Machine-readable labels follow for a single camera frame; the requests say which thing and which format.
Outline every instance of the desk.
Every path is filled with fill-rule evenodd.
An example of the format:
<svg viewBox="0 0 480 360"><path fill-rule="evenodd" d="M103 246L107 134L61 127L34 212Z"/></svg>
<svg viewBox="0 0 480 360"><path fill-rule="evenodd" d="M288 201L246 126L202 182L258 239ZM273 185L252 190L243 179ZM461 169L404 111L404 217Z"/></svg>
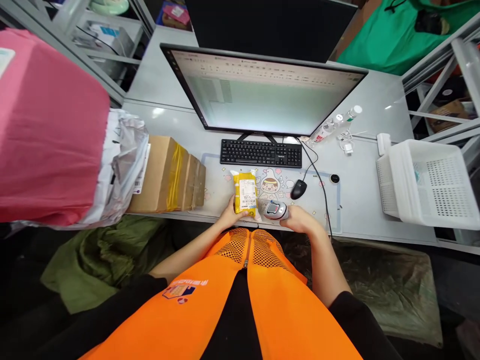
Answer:
<svg viewBox="0 0 480 360"><path fill-rule="evenodd" d="M198 47L197 38L193 32L157 26L126 99L156 104L167 109L193 109L160 50L160 43ZM355 69L354 66L331 61L328 65L342 69ZM334 110L333 114L345 114L354 105L362 106L363 113L352 123L352 133L367 131L362 136L370 139L375 139L378 133L388 133L392 141L397 143L413 138L400 76L370 70L365 79Z"/></svg>
<svg viewBox="0 0 480 360"><path fill-rule="evenodd" d="M238 137L238 134L232 132L205 131L195 111L187 108L172 109L127 100L123 109L143 119L151 135L173 137L198 159L201 159L203 153L218 154L222 138ZM250 136L248 140L250 139L265 141L265 138L259 135ZM294 142L294 140L286 138L285 142ZM376 141L355 140L352 157L345 156L336 141L320 144L315 147L315 150L319 156L317 162L319 171L335 173L341 169L343 174L349 175L341 179L342 236L422 245L437 244L433 228L404 223L382 212L376 168L376 160L379 157ZM309 159L303 155L303 169L305 170L309 164ZM323 201L323 199L312 199L312 201ZM212 217L193 215L188 212L156 215L190 221L215 221ZM280 226L272 225L261 224L260 227L285 230Z"/></svg>

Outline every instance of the mouse pad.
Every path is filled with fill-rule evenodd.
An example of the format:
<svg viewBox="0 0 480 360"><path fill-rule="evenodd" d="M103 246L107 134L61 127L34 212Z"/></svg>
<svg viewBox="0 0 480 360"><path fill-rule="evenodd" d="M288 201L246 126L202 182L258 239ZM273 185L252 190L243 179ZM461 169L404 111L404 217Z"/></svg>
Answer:
<svg viewBox="0 0 480 360"><path fill-rule="evenodd" d="M290 193L298 179L303 179L305 169L290 169L284 167L263 167L258 164L253 165L226 165L220 164L220 156L204 153L201 157L201 163L206 167L205 195L204 204L195 210L189 211L191 214L219 217L230 197L234 193L234 181L230 170L239 173L248 173L250 170L256 170L256 186L258 188L258 207L260 214L270 202L276 200L284 202L287 205L299 205L308 213L312 214L324 227L327 225L327 212L325 209L324 192L322 185L325 186L326 198L328 202L328 212L330 215L331 230L334 234L342 233L341 227L341 203L340 187L342 183L342 174L340 182L332 183L329 173L319 171L321 180L319 180L313 167L308 171L305 182L307 188L305 193L297 200L290 198ZM261 217L263 224L279 225L278 221L269 220Z"/></svg>

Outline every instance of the water bottle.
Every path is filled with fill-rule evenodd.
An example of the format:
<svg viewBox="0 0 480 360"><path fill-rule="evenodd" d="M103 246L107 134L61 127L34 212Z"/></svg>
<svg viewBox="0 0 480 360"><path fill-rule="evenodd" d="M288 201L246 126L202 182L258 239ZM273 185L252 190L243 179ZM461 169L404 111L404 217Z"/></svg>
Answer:
<svg viewBox="0 0 480 360"><path fill-rule="evenodd" d="M352 125L352 120L355 119L358 115L362 113L363 109L359 105L355 105L352 107L345 115L343 115L343 118L346 119L341 125L340 125L340 133L346 132L348 129L350 129L350 125Z"/></svg>
<svg viewBox="0 0 480 360"><path fill-rule="evenodd" d="M327 136L331 135L344 122L344 117L340 114L323 122L322 125L310 136L306 144L314 147Z"/></svg>

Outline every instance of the pink fabric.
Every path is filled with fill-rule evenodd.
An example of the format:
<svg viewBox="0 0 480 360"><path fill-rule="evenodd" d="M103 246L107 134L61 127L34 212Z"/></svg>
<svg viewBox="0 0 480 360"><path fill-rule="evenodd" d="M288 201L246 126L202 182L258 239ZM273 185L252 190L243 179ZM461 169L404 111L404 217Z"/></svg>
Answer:
<svg viewBox="0 0 480 360"><path fill-rule="evenodd" d="M0 222L68 226L92 206L110 98L26 30L0 31L15 56L0 77Z"/></svg>

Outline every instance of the computer monitor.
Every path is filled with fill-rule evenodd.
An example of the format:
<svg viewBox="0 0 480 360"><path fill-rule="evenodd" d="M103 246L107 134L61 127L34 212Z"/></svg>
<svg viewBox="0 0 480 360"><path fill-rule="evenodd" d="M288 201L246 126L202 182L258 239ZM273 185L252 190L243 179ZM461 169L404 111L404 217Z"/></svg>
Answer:
<svg viewBox="0 0 480 360"><path fill-rule="evenodd" d="M201 48L326 63L358 7L336 0L187 0Z"/></svg>
<svg viewBox="0 0 480 360"><path fill-rule="evenodd" d="M160 48L207 130L310 136L368 73L198 47Z"/></svg>

